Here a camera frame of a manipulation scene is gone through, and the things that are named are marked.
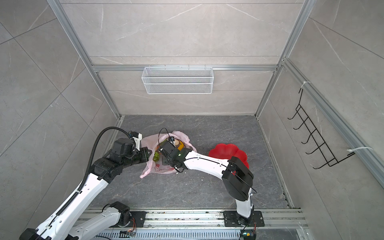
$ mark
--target white zip tie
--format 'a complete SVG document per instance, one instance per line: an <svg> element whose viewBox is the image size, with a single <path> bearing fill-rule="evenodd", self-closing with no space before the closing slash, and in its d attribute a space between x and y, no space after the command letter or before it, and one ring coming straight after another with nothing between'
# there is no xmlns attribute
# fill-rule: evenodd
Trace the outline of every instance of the white zip tie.
<svg viewBox="0 0 384 240"><path fill-rule="evenodd" d="M347 149L348 152L353 152L355 150L358 150L358 149L371 149L373 150L373 148L371 147L357 147L357 148L354 148L354 149Z"/></svg>
<svg viewBox="0 0 384 240"><path fill-rule="evenodd" d="M306 83L310 83L310 82L306 82L306 81L304 81L303 84L302 84L302 86L301 86L300 88L303 88L304 84L306 84Z"/></svg>

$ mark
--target basket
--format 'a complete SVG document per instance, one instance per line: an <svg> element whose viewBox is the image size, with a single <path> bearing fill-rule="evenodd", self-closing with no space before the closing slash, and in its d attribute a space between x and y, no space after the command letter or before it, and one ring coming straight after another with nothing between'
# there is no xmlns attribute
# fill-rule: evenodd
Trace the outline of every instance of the basket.
<svg viewBox="0 0 384 240"><path fill-rule="evenodd" d="M212 93L211 67L146 67L142 80L148 94Z"/></svg>

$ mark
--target wall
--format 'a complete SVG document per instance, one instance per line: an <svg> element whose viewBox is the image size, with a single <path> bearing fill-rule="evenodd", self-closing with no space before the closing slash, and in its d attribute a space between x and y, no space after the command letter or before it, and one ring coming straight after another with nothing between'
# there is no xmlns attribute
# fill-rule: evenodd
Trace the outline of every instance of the wall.
<svg viewBox="0 0 384 240"><path fill-rule="evenodd" d="M63 202L96 134L115 122L47 2L1 1L1 239L18 239Z"/></svg>
<svg viewBox="0 0 384 240"><path fill-rule="evenodd" d="M383 6L379 1L318 0L290 56L381 156ZM302 144L308 130L293 130L302 121L288 119L295 113L299 89L283 70L260 117L295 207L303 209L316 239L382 239L384 190L357 156L316 170L325 163L320 151L305 154L316 145L312 138ZM349 146L305 93L301 104L336 158L346 157Z"/></svg>
<svg viewBox="0 0 384 240"><path fill-rule="evenodd" d="M109 65L277 64L302 6L300 0L61 3L93 63ZM139 72L101 72L122 114L254 114L271 75L216 71L212 94L148 95Z"/></svg>

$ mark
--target pink plastic bag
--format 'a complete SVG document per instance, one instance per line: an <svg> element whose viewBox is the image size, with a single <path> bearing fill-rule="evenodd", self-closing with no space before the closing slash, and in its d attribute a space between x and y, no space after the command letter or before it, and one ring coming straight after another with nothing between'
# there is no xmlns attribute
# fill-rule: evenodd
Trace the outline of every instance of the pink plastic bag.
<svg viewBox="0 0 384 240"><path fill-rule="evenodd" d="M175 137L176 139L180 139L185 144L186 148L192 148L194 151L196 151L196 148L192 146L191 143L189 143L189 137L184 133L180 131L173 131L169 135L171 137ZM155 135L145 137L141 140L141 147L147 147L149 150L152 151L152 154L149 156L149 161L147 162L147 166L145 167L143 173L140 175L140 178L145 177L151 172L161 173L161 174L169 174L169 173L176 172L176 170L173 167L164 166L162 164L161 159L157 162L153 161L153 156L155 154L155 150L157 148L157 145L159 144L159 141L162 142L166 138L168 138L168 134L167 133L160 134L159 140L157 138L158 138L158 134L155 134Z"/></svg>

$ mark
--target red bowl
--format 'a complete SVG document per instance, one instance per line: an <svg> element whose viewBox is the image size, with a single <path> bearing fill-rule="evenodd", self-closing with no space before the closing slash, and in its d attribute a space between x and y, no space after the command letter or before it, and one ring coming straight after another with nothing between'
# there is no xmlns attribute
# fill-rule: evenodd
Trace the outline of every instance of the red bowl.
<svg viewBox="0 0 384 240"><path fill-rule="evenodd" d="M231 159L231 157L237 157L249 169L247 154L244 151L241 151L234 144L219 143L214 149L209 151L208 156L220 159Z"/></svg>

